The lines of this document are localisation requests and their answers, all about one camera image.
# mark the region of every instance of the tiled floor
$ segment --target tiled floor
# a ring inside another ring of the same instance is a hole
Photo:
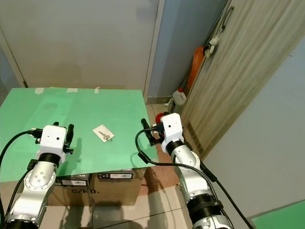
[[[163,104],[146,107],[151,124],[167,111]],[[96,207],[93,213],[89,207],[48,207],[41,229],[187,229],[178,196],[176,187],[169,187],[138,197],[134,206]]]

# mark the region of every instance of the box label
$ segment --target box label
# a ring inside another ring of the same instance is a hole
[[[83,180],[62,180],[63,185],[86,186],[86,181]]]
[[[111,179],[131,179],[132,174],[110,174]]]

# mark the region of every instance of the black cable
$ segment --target black cable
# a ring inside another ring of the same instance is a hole
[[[185,167],[185,168],[189,168],[195,172],[197,172],[200,176],[202,176],[206,182],[209,184],[210,188],[211,188],[211,191],[215,197],[216,200],[217,199],[217,195],[215,193],[215,190],[212,186],[212,183],[210,181],[210,179],[213,181],[213,182],[216,182],[219,187],[222,189],[222,191],[225,193],[225,195],[228,197],[228,199],[230,200],[231,204],[233,205],[233,207],[235,208],[235,210],[237,211],[237,213],[240,215],[240,217],[243,219],[243,221],[247,224],[247,226],[249,227],[249,229],[254,229],[253,226],[249,223],[249,221],[246,219],[246,217],[243,215],[243,213],[240,211],[240,209],[238,208],[238,206],[235,204],[235,202],[233,201],[233,199],[231,198],[231,196],[229,195],[229,193],[227,192],[227,190],[224,188],[224,186],[220,183],[220,181],[217,179],[217,177],[204,165],[203,162],[200,163],[200,167],[201,169],[205,172],[203,173],[202,171],[200,171],[199,169],[196,169],[192,166],[189,166],[189,165],[185,165],[185,164],[179,164],[179,163],[158,163],[158,162],[154,162],[152,161],[139,147],[139,144],[138,144],[138,138],[139,138],[139,135],[145,131],[152,131],[152,130],[155,130],[155,128],[149,128],[149,129],[143,129],[141,131],[139,131],[135,137],[135,144],[136,144],[136,147],[137,147],[137,150],[138,150],[138,156],[145,162],[145,163],[151,163],[153,165],[156,165],[156,166],[174,166],[174,167]],[[223,210],[223,214],[228,218],[228,220],[230,221],[230,223],[232,224],[230,218],[228,217],[227,213]]]
[[[7,210],[6,210],[5,216],[7,216],[7,215],[9,214],[9,212],[10,212],[10,210],[11,210],[11,206],[13,205],[15,196],[16,196],[16,194],[17,194],[17,191],[18,191],[18,189],[19,189],[21,183],[23,182],[23,180],[24,180],[24,178],[25,178],[25,176],[27,175],[28,172],[29,172],[29,171],[27,170],[27,171],[23,174],[23,176],[20,178],[20,180],[18,181],[18,183],[17,183],[17,185],[16,185],[16,187],[15,187],[15,189],[14,189],[14,192],[13,192],[11,198],[10,198],[10,203],[9,203],[8,208],[7,208]]]
[[[28,134],[31,134],[32,131],[31,130],[28,130],[28,131],[24,131],[24,132],[21,132],[19,134],[16,134],[6,145],[5,147],[3,148],[2,152],[1,152],[1,155],[0,155],[0,171],[1,171],[1,164],[2,164],[2,161],[3,161],[3,158],[4,158],[4,155],[6,153],[6,150],[9,148],[9,146],[12,144],[13,141],[15,141],[18,137],[22,136],[22,135],[28,135]],[[0,225],[1,225],[1,228],[3,228],[3,223],[4,223],[4,219],[5,219],[5,215],[4,215],[4,209],[3,209],[3,204],[2,204],[2,200],[1,200],[1,195],[0,195]]]

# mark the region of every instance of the white door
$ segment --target white door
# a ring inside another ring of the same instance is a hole
[[[1,0],[29,87],[144,90],[158,0]]]

